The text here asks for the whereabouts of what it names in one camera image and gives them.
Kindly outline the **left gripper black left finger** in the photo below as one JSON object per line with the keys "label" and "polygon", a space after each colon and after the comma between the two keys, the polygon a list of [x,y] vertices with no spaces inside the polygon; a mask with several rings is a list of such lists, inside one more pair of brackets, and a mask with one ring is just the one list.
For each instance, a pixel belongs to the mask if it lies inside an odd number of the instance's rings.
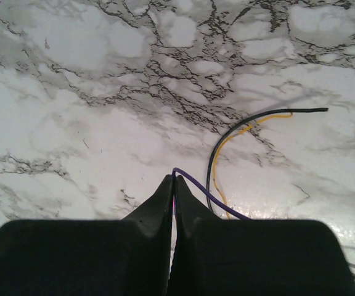
{"label": "left gripper black left finger", "polygon": [[121,220],[14,220],[0,227],[0,295],[164,295],[171,176]]}

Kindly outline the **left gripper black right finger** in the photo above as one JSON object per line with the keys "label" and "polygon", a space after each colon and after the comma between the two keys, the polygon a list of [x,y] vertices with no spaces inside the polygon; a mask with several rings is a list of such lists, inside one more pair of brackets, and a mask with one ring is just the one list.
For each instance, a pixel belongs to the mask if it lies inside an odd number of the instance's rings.
{"label": "left gripper black right finger", "polygon": [[316,220],[223,220],[174,183],[171,295],[355,295],[334,233]]}

